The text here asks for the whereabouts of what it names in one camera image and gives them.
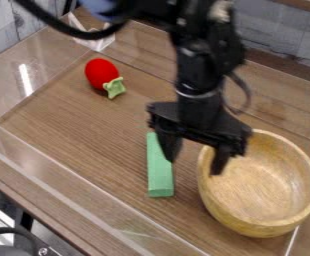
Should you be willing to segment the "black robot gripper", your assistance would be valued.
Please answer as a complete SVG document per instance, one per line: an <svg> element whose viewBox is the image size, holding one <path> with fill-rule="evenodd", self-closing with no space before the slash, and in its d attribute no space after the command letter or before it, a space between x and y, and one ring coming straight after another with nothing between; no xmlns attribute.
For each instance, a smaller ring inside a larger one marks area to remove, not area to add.
<svg viewBox="0 0 310 256"><path fill-rule="evenodd" d="M220 175L229 157L243 155L251 128L236 115L248 108L250 101L234 108L216 94L208 98L177 97L173 102L147 105L148 125L155 130L164 158L173 163L183 139L215 147L209 174Z"/></svg>

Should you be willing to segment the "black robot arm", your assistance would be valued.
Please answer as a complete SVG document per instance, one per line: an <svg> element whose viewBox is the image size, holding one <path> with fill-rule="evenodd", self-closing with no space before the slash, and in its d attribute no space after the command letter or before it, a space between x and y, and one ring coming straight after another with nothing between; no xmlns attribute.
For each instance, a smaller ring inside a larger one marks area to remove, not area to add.
<svg viewBox="0 0 310 256"><path fill-rule="evenodd" d="M246 153L252 133L236 118L251 102L234 108L224 96L227 80L251 95L235 73L244 64L246 49L235 28L232 0L79 0L91 15L109 24L97 32L71 27L32 0L14 1L54 30L79 39L103 39L133 19L164 29L176 52L176 100L147 106L148 125L168 161L176 159L184 139L212 147L209 173L219 175L228 160Z"/></svg>

